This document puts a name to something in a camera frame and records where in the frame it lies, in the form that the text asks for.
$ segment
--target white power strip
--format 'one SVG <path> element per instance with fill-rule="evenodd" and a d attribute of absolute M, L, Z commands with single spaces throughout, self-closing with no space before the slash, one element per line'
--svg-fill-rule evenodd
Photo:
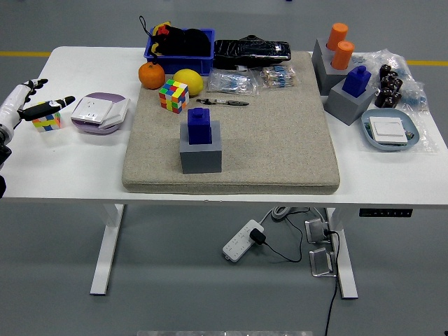
<path fill-rule="evenodd" d="M 237 262 L 252 246 L 254 241 L 249 237 L 253 229 L 263 232 L 265 229 L 255 220 L 251 219 L 245 226 L 223 247 L 226 259 Z"/>

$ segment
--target orange peg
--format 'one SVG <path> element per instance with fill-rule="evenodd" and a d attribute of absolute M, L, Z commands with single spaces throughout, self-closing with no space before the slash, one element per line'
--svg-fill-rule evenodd
<path fill-rule="evenodd" d="M 345 70 L 349 66 L 351 54 L 355 50 L 355 45 L 352 42 L 340 41 L 337 44 L 335 56 L 331 61 L 331 66 L 336 70 Z"/>
<path fill-rule="evenodd" d="M 345 40 L 345 36 L 349 31 L 349 27 L 344 23 L 335 23 L 330 32 L 330 37 L 328 38 L 327 48 L 336 51 L 337 44 L 340 41 Z"/>

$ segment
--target lemon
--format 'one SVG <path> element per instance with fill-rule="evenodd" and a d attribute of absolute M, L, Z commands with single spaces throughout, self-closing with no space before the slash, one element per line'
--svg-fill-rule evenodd
<path fill-rule="evenodd" d="M 188 85 L 190 96 L 196 96 L 204 89 L 204 81 L 201 75 L 191 69 L 177 71 L 173 76 L 173 80 Z"/>

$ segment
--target table leg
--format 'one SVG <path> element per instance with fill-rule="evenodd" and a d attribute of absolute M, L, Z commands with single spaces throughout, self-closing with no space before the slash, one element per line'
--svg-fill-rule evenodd
<path fill-rule="evenodd" d="M 336 231 L 339 234 L 340 240 L 336 234 L 331 235 L 333 251 L 335 256 L 339 248 L 338 264 L 338 279 L 339 287 L 341 289 L 341 295 L 343 299 L 357 299 L 358 291 L 356 290 L 355 278 L 353 270 L 351 268 L 351 261 L 349 255 L 349 249 L 344 234 L 344 223 L 353 220 L 354 214 L 357 209 L 327 209 L 328 212 L 328 224 L 330 230 Z"/>
<path fill-rule="evenodd" d="M 97 268 L 93 276 L 91 295 L 105 295 L 111 273 L 113 254 L 120 230 L 121 218 L 123 216 L 123 204 L 103 204 L 99 207 L 99 215 L 106 224 L 103 242 L 99 250 Z"/>

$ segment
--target small rubik's cube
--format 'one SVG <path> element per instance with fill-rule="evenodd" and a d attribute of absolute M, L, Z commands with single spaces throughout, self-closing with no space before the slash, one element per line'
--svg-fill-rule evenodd
<path fill-rule="evenodd" d="M 164 109 L 179 114 L 190 101 L 188 86 L 169 79 L 160 89 L 159 98 Z"/>
<path fill-rule="evenodd" d="M 61 128 L 61 115 L 59 112 L 33 120 L 33 125 L 40 132 L 53 131 Z"/>

